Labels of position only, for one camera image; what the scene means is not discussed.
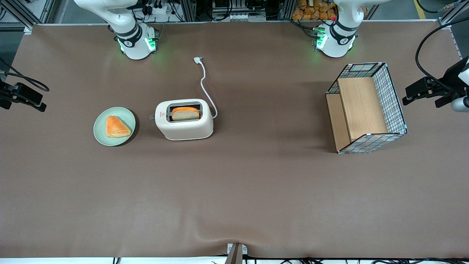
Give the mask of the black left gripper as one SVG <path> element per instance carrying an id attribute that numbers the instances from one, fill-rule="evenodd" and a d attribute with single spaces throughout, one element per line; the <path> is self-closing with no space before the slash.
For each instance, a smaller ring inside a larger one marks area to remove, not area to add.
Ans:
<path id="1" fill-rule="evenodd" d="M 409 105 L 415 100 L 422 98 L 432 98 L 441 96 L 435 100 L 436 108 L 450 104 L 455 98 L 456 93 L 461 97 L 468 95 L 469 87 L 469 57 L 462 58 L 459 62 L 449 67 L 442 77 L 442 82 L 452 89 L 453 93 L 442 95 L 442 87 L 430 77 L 422 77 L 412 85 L 405 88 L 406 96 L 402 98 L 404 106 Z"/>

